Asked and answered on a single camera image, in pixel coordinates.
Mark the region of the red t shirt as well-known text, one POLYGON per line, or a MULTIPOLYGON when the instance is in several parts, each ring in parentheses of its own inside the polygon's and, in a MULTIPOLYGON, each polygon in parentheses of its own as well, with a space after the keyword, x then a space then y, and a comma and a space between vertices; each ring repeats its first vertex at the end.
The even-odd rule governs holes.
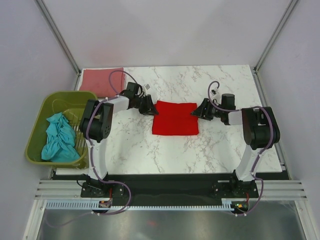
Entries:
POLYGON ((153 118, 152 134, 160 136, 196 136, 199 123, 191 113, 196 110, 196 103, 173 103, 157 101, 158 114, 153 118))

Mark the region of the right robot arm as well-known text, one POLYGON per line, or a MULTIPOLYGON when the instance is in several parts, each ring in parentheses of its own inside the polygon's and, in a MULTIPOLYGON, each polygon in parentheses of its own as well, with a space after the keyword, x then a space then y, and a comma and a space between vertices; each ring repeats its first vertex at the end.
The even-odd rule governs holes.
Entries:
POLYGON ((204 98, 191 115, 207 121, 219 118, 226 126, 242 126, 246 146, 241 161, 229 182, 223 182, 217 190, 230 192, 235 197, 253 192, 263 153, 280 140, 280 130, 272 108, 256 106, 236 109, 235 95, 224 93, 220 103, 204 98))

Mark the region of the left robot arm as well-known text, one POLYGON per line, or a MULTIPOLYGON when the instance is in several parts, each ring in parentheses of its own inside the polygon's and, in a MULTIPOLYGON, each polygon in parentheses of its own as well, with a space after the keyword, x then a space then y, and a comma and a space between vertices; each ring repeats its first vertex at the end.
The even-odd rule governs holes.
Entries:
POLYGON ((157 93, 149 84, 129 82, 126 89, 114 97, 87 101, 79 129, 89 152, 88 177, 95 180, 92 191, 99 197, 106 196, 110 191, 110 185, 105 181, 108 175, 105 153, 113 115, 129 109, 137 109, 141 115, 158 115, 155 107, 157 100, 157 93))

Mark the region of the folded pink t shirt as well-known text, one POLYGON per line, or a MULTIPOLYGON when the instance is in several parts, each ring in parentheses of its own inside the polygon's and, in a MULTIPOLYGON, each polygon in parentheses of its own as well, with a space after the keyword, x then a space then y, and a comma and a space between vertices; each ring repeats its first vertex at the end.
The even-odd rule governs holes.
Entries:
POLYGON ((123 68, 84 69, 80 91, 89 91, 98 98, 111 98, 125 88, 123 68))

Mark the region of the olive green laundry basket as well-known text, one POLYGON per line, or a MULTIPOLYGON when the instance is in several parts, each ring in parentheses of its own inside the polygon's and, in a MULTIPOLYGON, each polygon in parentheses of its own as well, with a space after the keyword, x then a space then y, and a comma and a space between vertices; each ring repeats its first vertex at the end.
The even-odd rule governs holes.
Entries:
POLYGON ((86 169, 89 167, 89 154, 86 139, 79 127, 88 100, 98 97, 90 91, 58 91, 47 96, 39 110, 28 143, 25 157, 32 164, 69 169, 86 169), (47 141, 46 130, 49 126, 47 118, 62 113, 75 132, 75 150, 79 154, 77 160, 69 162, 52 162, 42 159, 41 152, 47 141))

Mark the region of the teal t shirt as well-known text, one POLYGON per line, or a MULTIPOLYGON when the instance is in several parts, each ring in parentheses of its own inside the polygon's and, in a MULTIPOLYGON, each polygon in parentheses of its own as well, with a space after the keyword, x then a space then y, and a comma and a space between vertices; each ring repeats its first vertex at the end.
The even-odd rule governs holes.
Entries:
POLYGON ((46 119, 46 144, 41 151, 41 159, 54 163, 71 163, 80 158, 76 145, 76 132, 62 112, 46 119))

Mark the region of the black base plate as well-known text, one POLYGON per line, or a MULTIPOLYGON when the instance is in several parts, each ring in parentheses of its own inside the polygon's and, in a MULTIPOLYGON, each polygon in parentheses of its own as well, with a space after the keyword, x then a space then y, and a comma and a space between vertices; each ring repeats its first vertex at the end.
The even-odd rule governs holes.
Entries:
POLYGON ((134 206, 203 206, 218 205, 223 199, 254 199, 258 188, 250 193, 234 195, 218 191, 222 183, 228 183, 231 173, 192 174, 111 174, 105 183, 85 178, 82 198, 111 197, 116 205, 134 206))

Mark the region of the right aluminium frame post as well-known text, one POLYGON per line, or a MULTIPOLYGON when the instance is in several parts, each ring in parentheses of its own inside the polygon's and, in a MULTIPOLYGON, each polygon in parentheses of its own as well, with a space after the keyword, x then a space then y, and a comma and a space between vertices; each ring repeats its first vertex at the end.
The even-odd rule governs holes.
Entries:
POLYGON ((272 47, 276 43, 278 37, 280 36, 282 30, 286 26, 287 22, 289 21, 291 15, 293 14, 295 8, 299 4, 300 0, 290 0, 288 6, 285 8, 284 13, 282 14, 275 30, 273 31, 270 39, 268 40, 262 54, 260 55, 257 63, 251 68, 253 73, 256 75, 260 68, 262 67, 263 63, 265 62, 269 52, 271 51, 272 47))

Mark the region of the aluminium frame post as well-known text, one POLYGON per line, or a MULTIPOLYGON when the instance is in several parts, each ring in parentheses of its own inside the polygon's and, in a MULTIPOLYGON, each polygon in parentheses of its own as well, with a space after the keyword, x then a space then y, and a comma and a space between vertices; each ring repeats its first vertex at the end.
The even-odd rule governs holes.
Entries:
POLYGON ((75 58, 73 57, 65 39, 63 38, 63 35, 61 34, 61 31, 59 30, 57 24, 55 23, 55 20, 50 13, 46 3, 44 0, 35 0, 35 4, 37 5, 39 11, 41 12, 42 16, 44 17, 47 25, 49 26, 51 32, 53 33, 54 37, 56 38, 59 46, 61 47, 62 51, 64 52, 66 58, 68 59, 68 62, 70 63, 72 69, 76 73, 77 76, 80 75, 81 69, 79 65, 77 64, 75 58))
POLYGON ((251 68, 253 73, 256 75, 260 68, 262 67, 263 63, 265 62, 269 52, 271 51, 272 47, 276 43, 278 37, 280 36, 282 30, 286 26, 287 22, 289 21, 291 15, 293 14, 295 8, 299 4, 300 0, 290 0, 288 6, 285 8, 284 13, 282 14, 275 30, 273 31, 270 39, 268 40, 262 54, 260 55, 257 63, 251 68))

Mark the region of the left aluminium frame post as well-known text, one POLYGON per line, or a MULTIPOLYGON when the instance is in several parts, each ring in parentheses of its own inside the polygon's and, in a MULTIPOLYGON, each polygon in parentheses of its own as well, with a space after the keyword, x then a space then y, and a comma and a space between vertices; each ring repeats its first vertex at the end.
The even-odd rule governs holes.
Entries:
POLYGON ((79 65, 77 64, 75 58, 73 57, 65 39, 63 38, 63 35, 61 34, 61 31, 59 30, 57 24, 55 23, 55 20, 50 13, 46 3, 44 0, 35 0, 35 4, 37 5, 39 11, 41 12, 42 16, 44 17, 47 25, 49 26, 51 32, 53 33, 54 37, 56 38, 59 46, 61 47, 62 51, 64 52, 66 58, 68 59, 68 62, 70 63, 72 69, 76 73, 77 76, 80 75, 81 69, 79 65))

